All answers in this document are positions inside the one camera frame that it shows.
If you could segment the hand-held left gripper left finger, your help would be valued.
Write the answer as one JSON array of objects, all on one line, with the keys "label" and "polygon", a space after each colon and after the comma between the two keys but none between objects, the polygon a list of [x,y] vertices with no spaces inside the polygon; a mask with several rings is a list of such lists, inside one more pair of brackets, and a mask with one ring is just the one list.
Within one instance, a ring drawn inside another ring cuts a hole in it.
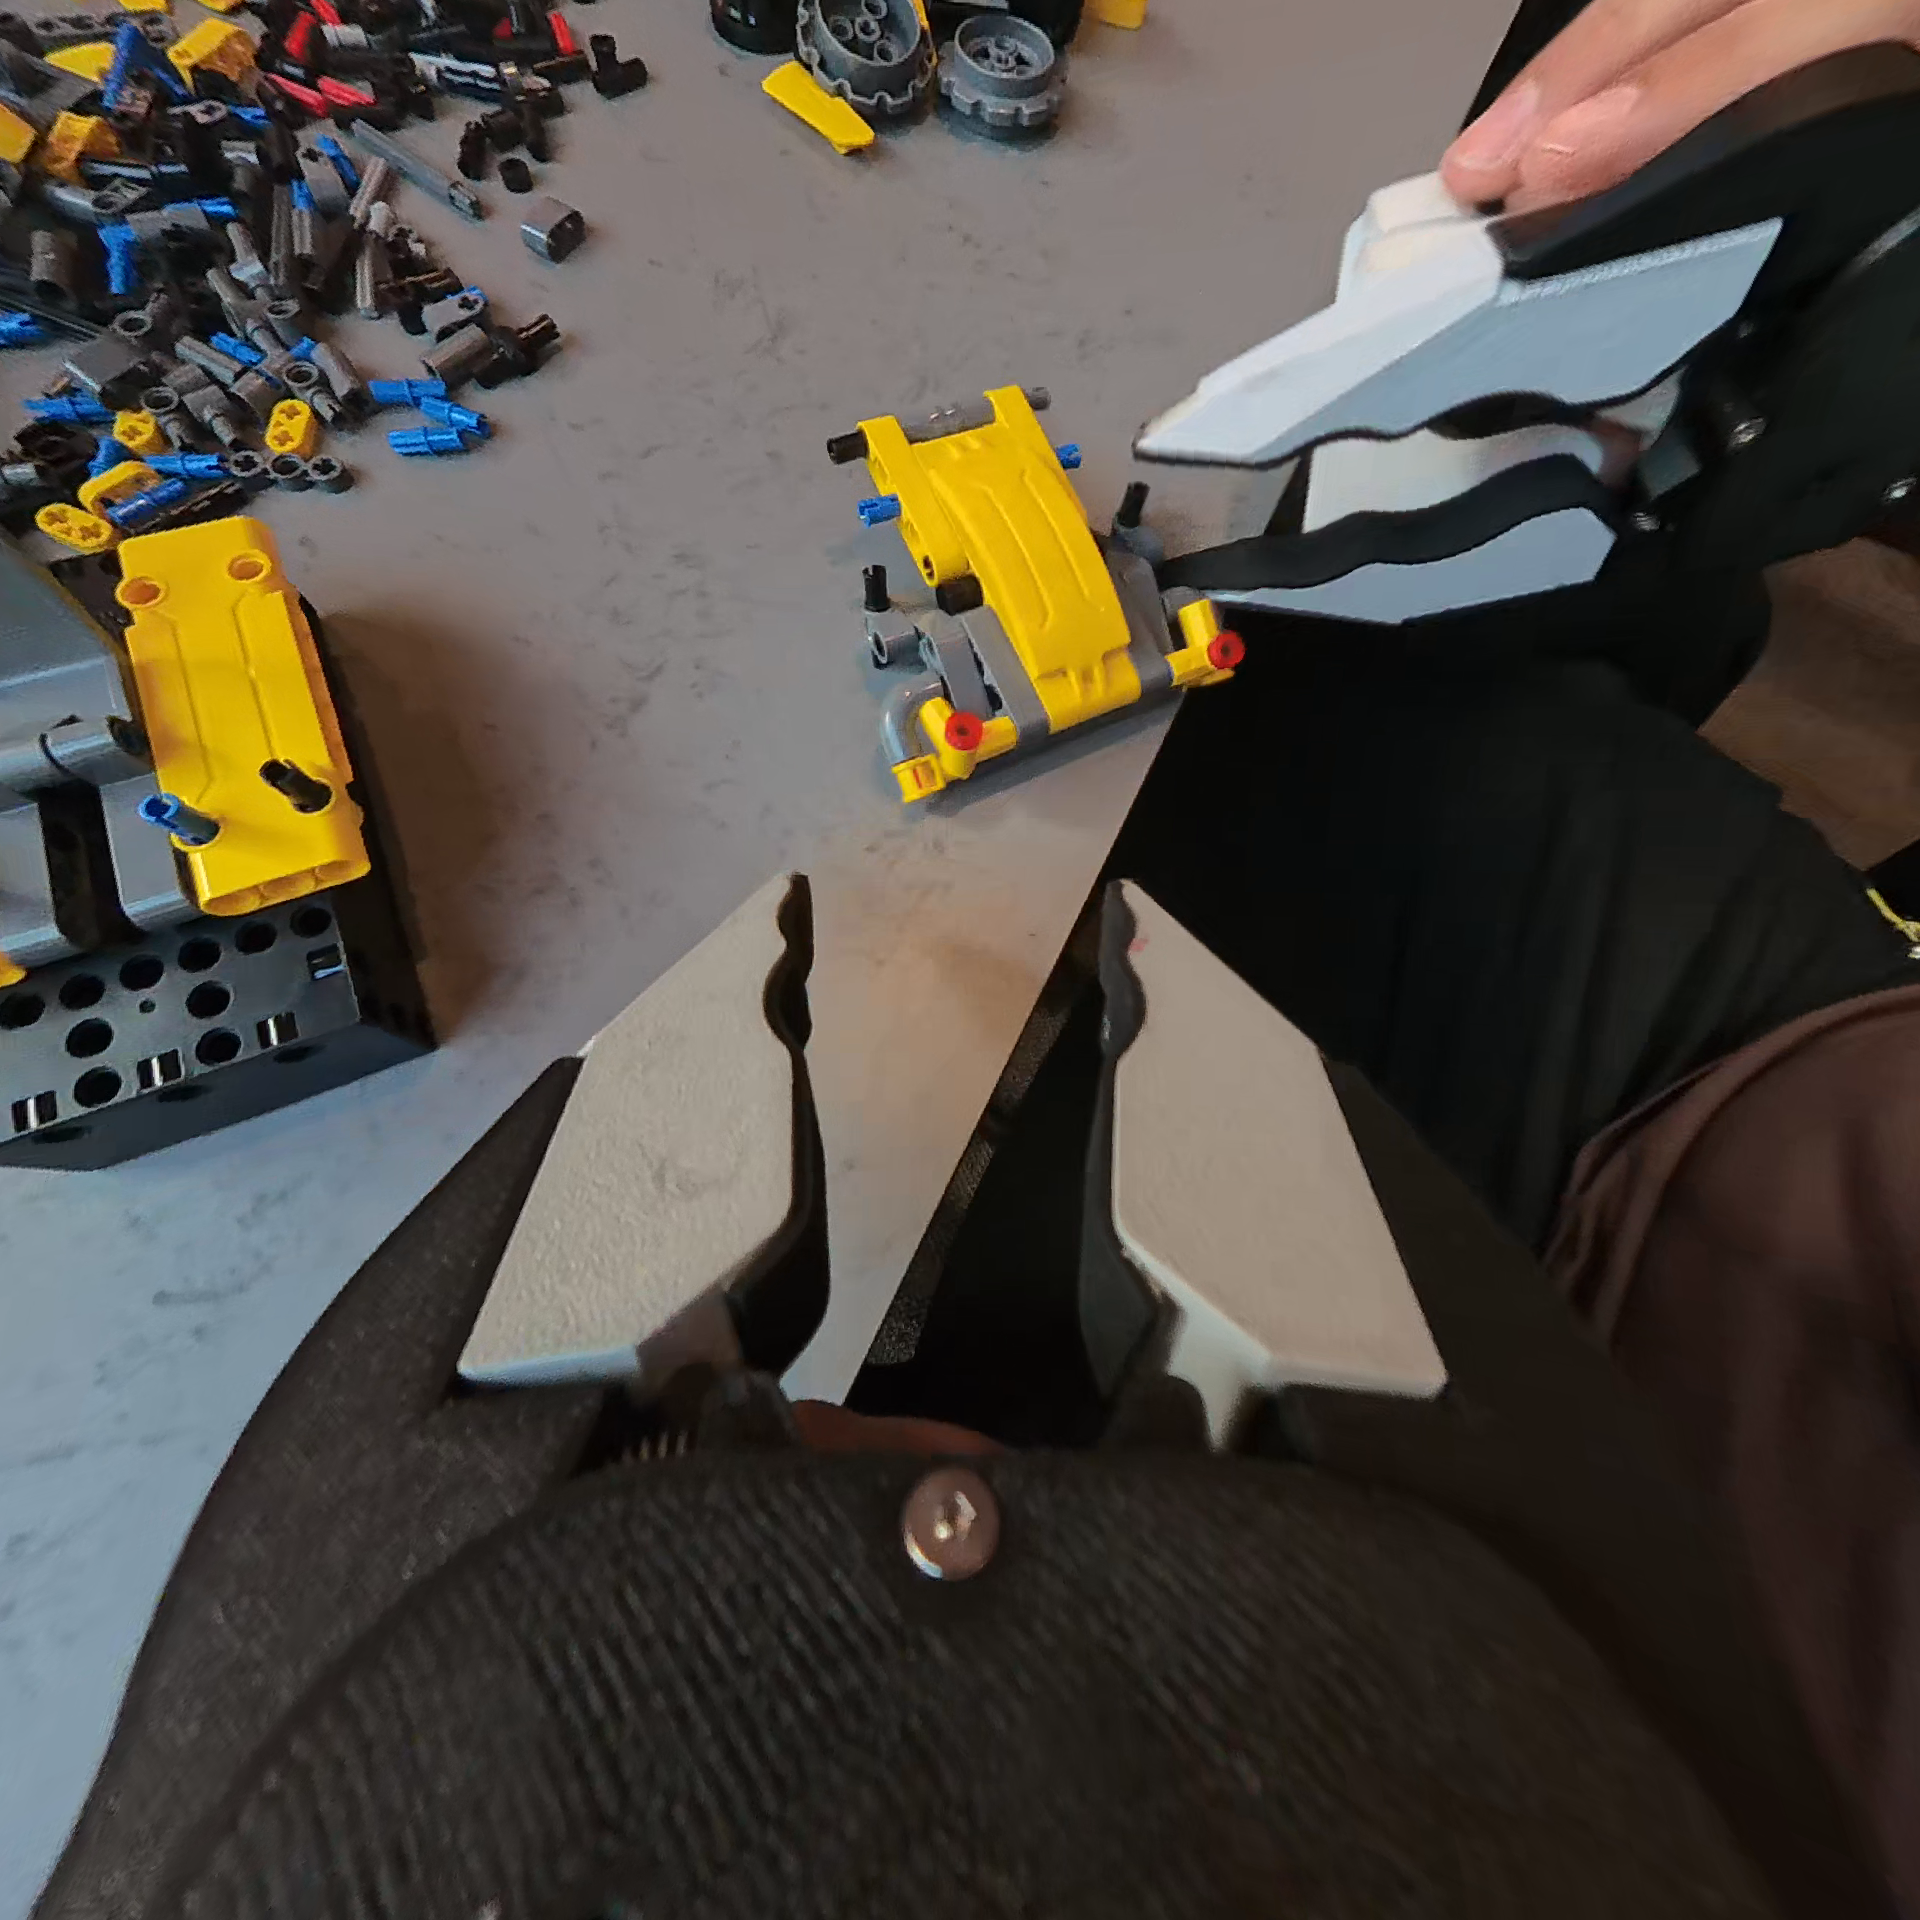
[{"label": "hand-held left gripper left finger", "polygon": [[462,1380],[794,1365],[830,1300],[810,967],[810,883],[783,872],[588,1041]]}]

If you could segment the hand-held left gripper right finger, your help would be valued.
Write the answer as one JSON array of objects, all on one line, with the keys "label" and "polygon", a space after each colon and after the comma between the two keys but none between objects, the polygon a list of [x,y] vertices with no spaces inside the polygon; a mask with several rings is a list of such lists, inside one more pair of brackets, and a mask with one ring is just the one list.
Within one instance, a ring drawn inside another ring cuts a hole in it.
[{"label": "hand-held left gripper right finger", "polygon": [[1094,1379],[1188,1387],[1213,1448],[1292,1387],[1450,1385],[1327,1062],[1132,879],[1099,917]]}]

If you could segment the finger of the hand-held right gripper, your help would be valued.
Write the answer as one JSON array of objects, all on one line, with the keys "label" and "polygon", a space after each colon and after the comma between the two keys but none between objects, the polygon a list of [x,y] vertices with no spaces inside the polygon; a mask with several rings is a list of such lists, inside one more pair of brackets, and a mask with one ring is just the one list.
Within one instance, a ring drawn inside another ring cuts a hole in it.
[{"label": "finger of the hand-held right gripper", "polygon": [[1782,220],[1545,278],[1470,225],[1204,375],[1141,424],[1150,463],[1275,467],[1321,440],[1397,440],[1498,396],[1593,406],[1644,392],[1725,324]]},{"label": "finger of the hand-held right gripper", "polygon": [[1166,592],[1220,605],[1398,627],[1597,579],[1617,497],[1577,456],[1522,461],[1407,511],[1356,511],[1162,564]]}]

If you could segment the yellow curved panel assembly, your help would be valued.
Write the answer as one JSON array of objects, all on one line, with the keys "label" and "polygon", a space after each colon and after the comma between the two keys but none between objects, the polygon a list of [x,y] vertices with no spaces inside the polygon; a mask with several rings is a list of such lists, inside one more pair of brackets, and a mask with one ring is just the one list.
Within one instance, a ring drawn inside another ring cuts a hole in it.
[{"label": "yellow curved panel assembly", "polygon": [[924,597],[884,564],[862,574],[877,671],[879,759],[915,806],[1001,760],[1194,687],[1230,680],[1244,638],[1196,592],[1108,548],[1071,484],[1081,451],[1042,424],[1050,396],[996,387],[924,415],[874,415],[830,437],[863,463],[863,528],[893,528]]}]

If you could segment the grey desk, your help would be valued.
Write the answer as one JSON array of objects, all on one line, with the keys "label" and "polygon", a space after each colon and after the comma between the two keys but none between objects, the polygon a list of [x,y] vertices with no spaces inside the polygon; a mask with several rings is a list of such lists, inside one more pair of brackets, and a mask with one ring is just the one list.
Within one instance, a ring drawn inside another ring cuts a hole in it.
[{"label": "grey desk", "polygon": [[423,228],[566,337],[466,459],[348,454],[273,519],[367,733],[442,1044],[113,1171],[5,1171],[5,1916],[106,1750],[161,1584],[292,1345],[558,1056],[769,877],[811,877],[844,1398],[1039,991],[1163,711],[933,811],[877,759],[863,415],[1052,396],[1103,521],[1132,439],[1327,299],[1370,192],[1433,166],[1516,5],[1153,5],[1089,22],[1062,123],[834,155],[706,5],[598,5],[651,69],[577,94],[543,189],[588,244]]}]

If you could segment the person's right hand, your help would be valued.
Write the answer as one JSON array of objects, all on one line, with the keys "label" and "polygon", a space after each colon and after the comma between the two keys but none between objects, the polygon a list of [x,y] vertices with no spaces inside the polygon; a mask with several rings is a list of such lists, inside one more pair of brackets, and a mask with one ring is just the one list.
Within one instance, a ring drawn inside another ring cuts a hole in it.
[{"label": "person's right hand", "polygon": [[1452,141],[1446,192],[1507,209],[1619,185],[1746,92],[1905,35],[1905,5],[1587,5]]}]

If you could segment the person's black trousers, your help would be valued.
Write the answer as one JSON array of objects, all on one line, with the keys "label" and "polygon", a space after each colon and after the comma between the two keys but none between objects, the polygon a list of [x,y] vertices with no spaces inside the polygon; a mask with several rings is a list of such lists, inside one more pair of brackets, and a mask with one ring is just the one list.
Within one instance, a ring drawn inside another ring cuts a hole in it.
[{"label": "person's black trousers", "polygon": [[1323,641],[1252,644],[1167,732],[1117,868],[1550,1276],[1599,1133],[1798,1016],[1915,987],[1863,877],[1619,664],[1365,678]]}]

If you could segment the black block with yellow beams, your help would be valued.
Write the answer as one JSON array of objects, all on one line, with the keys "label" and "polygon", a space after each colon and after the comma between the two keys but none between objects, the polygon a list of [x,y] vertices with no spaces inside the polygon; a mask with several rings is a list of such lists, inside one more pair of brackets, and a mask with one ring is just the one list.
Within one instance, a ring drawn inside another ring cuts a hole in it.
[{"label": "black block with yellow beams", "polygon": [[355,748],[262,521],[50,564],[5,537],[5,1168],[117,1168],[435,1048]]}]

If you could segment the yellow curved panel piece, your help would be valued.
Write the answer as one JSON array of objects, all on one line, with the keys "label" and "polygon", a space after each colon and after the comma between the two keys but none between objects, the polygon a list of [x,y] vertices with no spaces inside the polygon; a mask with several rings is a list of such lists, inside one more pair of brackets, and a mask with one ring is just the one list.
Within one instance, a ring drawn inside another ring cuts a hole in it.
[{"label": "yellow curved panel piece", "polygon": [[839,155],[863,152],[876,141],[874,125],[818,81],[801,60],[775,67],[758,88]]}]

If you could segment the pile of small building pieces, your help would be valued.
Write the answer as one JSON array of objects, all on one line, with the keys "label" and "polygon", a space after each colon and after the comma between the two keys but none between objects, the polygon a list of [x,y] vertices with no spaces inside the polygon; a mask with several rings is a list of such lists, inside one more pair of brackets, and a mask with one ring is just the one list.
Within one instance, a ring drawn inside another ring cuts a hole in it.
[{"label": "pile of small building pieces", "polygon": [[580,5],[5,5],[5,534],[93,558],[494,439],[562,348],[414,215],[537,198],[577,99],[649,63]]}]

